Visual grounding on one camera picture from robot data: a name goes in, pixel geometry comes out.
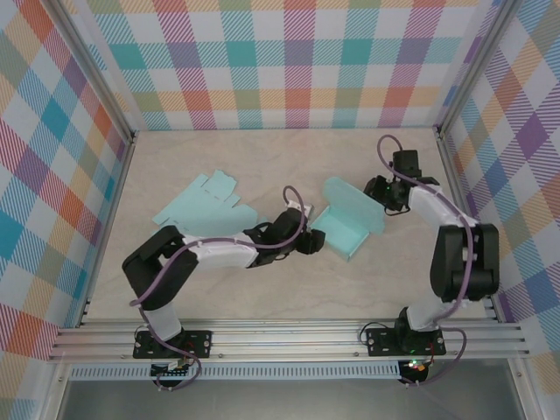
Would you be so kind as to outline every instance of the plaid wall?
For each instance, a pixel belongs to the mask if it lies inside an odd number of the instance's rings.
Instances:
[[[453,84],[451,85],[451,88],[449,89],[449,92],[445,97],[444,105],[439,110],[439,114],[437,115],[437,119],[435,121],[436,125],[440,125],[443,119],[445,118],[445,115],[447,114],[447,110],[449,109],[449,106],[451,105],[452,100],[455,97],[455,94],[457,93],[457,89],[459,88],[459,86],[461,86],[461,83],[465,79],[466,72],[471,67],[471,64],[473,63],[473,59],[476,56],[476,53],[479,51],[480,45],[482,43],[482,39],[484,39],[484,37],[488,33],[488,30],[492,27],[492,23],[494,22],[494,19],[496,18],[496,15],[498,14],[498,11],[500,10],[500,7],[503,3],[504,0],[492,1],[492,5],[490,6],[490,9],[488,9],[488,12],[484,17],[484,21],[482,22],[482,25],[480,26],[479,31],[476,34],[476,37],[474,37],[474,41],[472,42],[471,47],[469,48],[468,53],[463,59],[463,63],[461,64],[460,69],[455,75]]]
[[[560,2],[527,0],[450,146],[472,213],[500,230],[507,320],[532,346],[541,401],[560,408]],[[559,418],[560,411],[551,418]]]
[[[124,141],[39,0],[0,0],[0,419],[78,310]]]
[[[491,2],[65,1],[148,130],[431,126]]]

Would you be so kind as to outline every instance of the purple cable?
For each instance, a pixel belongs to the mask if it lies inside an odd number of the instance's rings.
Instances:
[[[170,344],[167,344],[165,341],[163,341],[161,339],[161,337],[159,337],[156,334],[156,332],[153,330],[153,328],[151,327],[150,321],[146,318],[146,314],[144,313],[144,310],[142,309],[141,303],[144,300],[146,300],[150,296],[150,294],[158,287],[159,283],[161,282],[161,279],[164,277],[167,270],[172,266],[173,262],[175,260],[177,260],[177,258],[181,254],[183,254],[185,251],[187,251],[190,247],[193,247],[195,245],[199,245],[199,244],[202,244],[202,243],[209,243],[209,242],[234,242],[234,243],[239,243],[240,245],[244,245],[246,247],[251,247],[251,248],[256,248],[256,249],[278,249],[278,248],[282,248],[282,247],[288,245],[289,243],[295,241],[296,238],[298,238],[299,234],[301,233],[302,229],[304,228],[304,224],[305,224],[304,208],[305,207],[304,207],[304,200],[301,198],[301,195],[299,194],[298,190],[296,190],[291,185],[287,185],[283,188],[282,196],[283,196],[284,202],[286,204],[288,203],[288,199],[286,197],[286,192],[288,190],[291,190],[291,191],[294,192],[294,194],[296,194],[297,201],[299,203],[299,208],[301,208],[301,219],[299,220],[299,226],[297,227],[296,232],[290,238],[288,238],[287,240],[282,241],[280,243],[274,244],[274,245],[261,245],[261,244],[257,244],[257,243],[253,243],[253,242],[237,241],[234,238],[206,238],[206,239],[201,239],[199,241],[189,242],[184,247],[179,248],[177,250],[177,252],[175,252],[175,254],[173,254],[169,260],[167,260],[167,262],[165,263],[165,266],[159,271],[159,273],[157,274],[153,283],[142,294],[142,296],[139,297],[138,299],[135,299],[132,302],[130,302],[130,306],[137,306],[137,305],[140,306],[139,307],[140,315],[142,316],[142,319],[146,323],[146,325],[148,327],[148,330],[150,331],[151,336],[154,338],[155,341],[157,341],[157,343],[159,343],[163,347],[169,348],[173,352],[183,354],[185,357],[193,359],[198,365],[197,371],[191,379],[188,379],[186,381],[182,381],[179,385],[177,385],[175,387],[172,387],[172,388],[171,387],[166,388],[166,387],[161,385],[161,383],[159,382],[159,378],[161,377],[161,374],[159,374],[158,376],[156,376],[156,384],[159,387],[159,389],[165,389],[165,390],[171,392],[171,391],[175,391],[175,390],[178,390],[178,389],[182,389],[182,388],[190,385],[191,383],[194,382],[194,380],[196,378],[199,377],[200,372],[202,371],[202,364],[200,363],[200,359],[195,354],[188,353],[185,350],[181,350],[179,348],[176,348],[175,346],[171,346]]]
[[[414,184],[415,186],[419,186],[420,188],[424,189],[428,193],[431,193],[431,194],[435,195],[438,199],[440,199],[444,203],[444,205],[449,210],[451,210],[458,217],[458,219],[461,221],[463,226],[465,226],[467,255],[466,255],[466,264],[465,264],[465,274],[463,275],[463,283],[461,284],[461,288],[458,292],[457,298],[455,299],[455,303],[453,304],[453,306],[451,308],[449,308],[447,311],[439,314],[438,316],[436,316],[434,318],[434,322],[438,322],[439,320],[448,318],[453,313],[455,313],[457,311],[457,309],[460,307],[461,301],[465,297],[466,289],[468,288],[469,281],[471,280],[471,271],[473,270],[473,259],[474,259],[473,232],[471,232],[469,224],[466,221],[465,217],[463,217],[463,214],[455,207],[455,205],[453,203],[451,203],[447,199],[447,197],[445,197],[443,194],[437,192],[433,188],[427,186],[426,184],[422,184],[421,182],[418,182],[413,178],[410,178],[410,177],[407,177],[406,175],[401,174],[400,172],[393,169],[387,163],[387,161],[385,160],[385,158],[383,157],[383,154],[382,154],[382,143],[383,143],[383,140],[386,139],[386,138],[390,138],[391,140],[393,140],[399,146],[400,150],[403,149],[403,145],[401,144],[401,142],[399,142],[399,140],[395,136],[391,136],[390,134],[386,134],[384,136],[381,136],[380,139],[377,141],[377,154],[379,155],[379,159],[381,160],[381,163],[388,170],[390,170],[394,175],[396,175],[398,178],[404,179],[405,181],[408,181],[411,184]]]
[[[175,254],[173,254],[169,260],[167,260],[167,262],[165,263],[165,266],[159,271],[159,273],[157,273],[157,276],[154,279],[154,281],[152,282],[152,284],[150,285],[150,287],[142,294],[141,297],[139,297],[138,299],[135,299],[132,302],[130,302],[130,306],[138,306],[144,300],[146,300],[148,298],[148,296],[151,295],[151,293],[159,286],[159,283],[161,282],[161,279],[164,277],[167,270],[173,265],[175,260],[177,260],[177,258],[179,258],[179,256],[181,254],[183,254],[185,251],[187,251],[189,248],[194,247],[196,245],[200,245],[202,243],[210,243],[210,242],[234,242],[234,243],[238,243],[240,245],[244,245],[246,247],[251,247],[251,248],[255,248],[255,249],[278,249],[278,248],[285,247],[289,243],[292,243],[293,241],[295,241],[296,238],[301,233],[302,229],[304,228],[304,224],[305,224],[305,212],[303,210],[304,209],[304,200],[301,198],[301,195],[299,195],[298,190],[296,190],[291,185],[287,185],[283,188],[283,191],[282,191],[283,200],[286,203],[288,203],[288,199],[286,198],[286,191],[288,191],[288,190],[291,190],[291,191],[293,191],[294,194],[296,194],[297,201],[299,202],[299,207],[302,209],[301,219],[299,221],[299,226],[298,226],[296,232],[290,238],[288,238],[285,241],[282,241],[280,243],[274,244],[274,245],[262,245],[262,244],[253,243],[253,242],[237,241],[234,238],[205,238],[205,239],[200,239],[198,241],[189,242],[184,247],[179,248],[177,250],[177,252]]]

